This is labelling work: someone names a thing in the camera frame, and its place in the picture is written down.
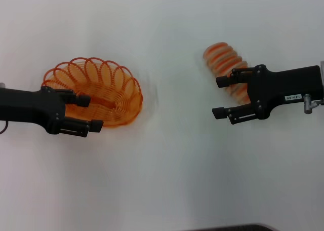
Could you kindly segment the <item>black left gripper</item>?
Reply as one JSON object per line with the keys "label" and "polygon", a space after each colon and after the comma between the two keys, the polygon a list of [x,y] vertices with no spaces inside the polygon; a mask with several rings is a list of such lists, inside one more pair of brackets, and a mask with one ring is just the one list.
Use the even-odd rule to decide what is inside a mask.
{"label": "black left gripper", "polygon": [[89,132],[100,133],[104,122],[65,117],[65,104],[88,107],[90,102],[90,96],[77,95],[73,90],[42,87],[30,92],[1,88],[1,120],[37,124],[49,134],[87,137]]}

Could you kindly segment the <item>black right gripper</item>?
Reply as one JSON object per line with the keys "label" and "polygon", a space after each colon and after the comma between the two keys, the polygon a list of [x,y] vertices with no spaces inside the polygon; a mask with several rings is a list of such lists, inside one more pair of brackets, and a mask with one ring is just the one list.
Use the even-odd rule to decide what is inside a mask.
{"label": "black right gripper", "polygon": [[306,94],[312,100],[323,99],[323,82],[318,65],[280,72],[257,65],[255,68],[234,68],[229,76],[216,78],[219,88],[248,82],[251,105],[213,108],[212,113],[217,120],[228,118],[232,125],[256,118],[264,120],[275,107],[303,102]]}

